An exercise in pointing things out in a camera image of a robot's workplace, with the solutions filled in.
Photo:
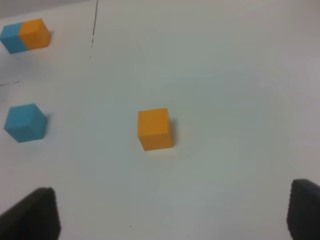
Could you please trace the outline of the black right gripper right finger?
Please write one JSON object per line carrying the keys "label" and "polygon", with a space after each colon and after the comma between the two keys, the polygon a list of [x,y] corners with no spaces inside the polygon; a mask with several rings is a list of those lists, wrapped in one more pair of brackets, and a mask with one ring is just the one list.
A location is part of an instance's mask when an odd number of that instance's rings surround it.
{"label": "black right gripper right finger", "polygon": [[287,228],[294,240],[320,238],[320,186],[308,179],[292,181]]}

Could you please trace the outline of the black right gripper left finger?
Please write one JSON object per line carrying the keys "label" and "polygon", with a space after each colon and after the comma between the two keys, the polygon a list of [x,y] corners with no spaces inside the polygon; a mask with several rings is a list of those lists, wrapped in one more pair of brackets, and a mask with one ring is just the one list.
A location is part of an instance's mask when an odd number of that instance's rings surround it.
{"label": "black right gripper left finger", "polygon": [[2,240],[57,240],[61,232],[56,194],[40,187],[0,215]]}

